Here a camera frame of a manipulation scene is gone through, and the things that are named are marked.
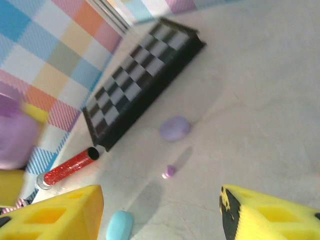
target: folding chess board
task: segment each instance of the folding chess board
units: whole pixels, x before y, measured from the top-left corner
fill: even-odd
[[[196,56],[197,33],[160,19],[83,109],[95,146],[109,151]]]

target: small purple toy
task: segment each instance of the small purple toy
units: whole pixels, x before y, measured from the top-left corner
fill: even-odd
[[[159,129],[160,135],[169,142],[184,138],[190,133],[191,124],[183,116],[174,116],[164,121]]]
[[[173,175],[175,175],[175,173],[176,173],[176,168],[175,168],[175,166],[173,166],[173,165],[168,165],[168,166],[166,166],[165,172],[162,173],[162,177],[163,177],[164,179],[168,179],[168,178],[173,177]]]

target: light blue toy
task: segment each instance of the light blue toy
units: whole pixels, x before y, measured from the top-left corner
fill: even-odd
[[[134,218],[127,211],[117,211],[110,219],[106,231],[107,240],[129,240]]]

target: white floor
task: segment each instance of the white floor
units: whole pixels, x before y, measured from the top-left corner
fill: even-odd
[[[99,240],[118,210],[134,215],[134,240],[223,240],[222,184],[320,209],[319,13],[317,0],[240,0],[174,17],[208,46],[109,153],[36,201],[100,184]],[[102,81],[150,26],[130,31]],[[158,128],[175,115],[193,129],[169,143]],[[56,165],[91,144],[81,116]],[[178,173],[164,180],[168,164]]]

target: colorful checkered wall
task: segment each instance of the colorful checkered wall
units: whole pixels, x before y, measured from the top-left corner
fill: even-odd
[[[0,0],[0,81],[49,113],[27,172],[44,172],[122,39],[85,0]]]
[[[236,0],[105,0],[131,23],[177,15]]]

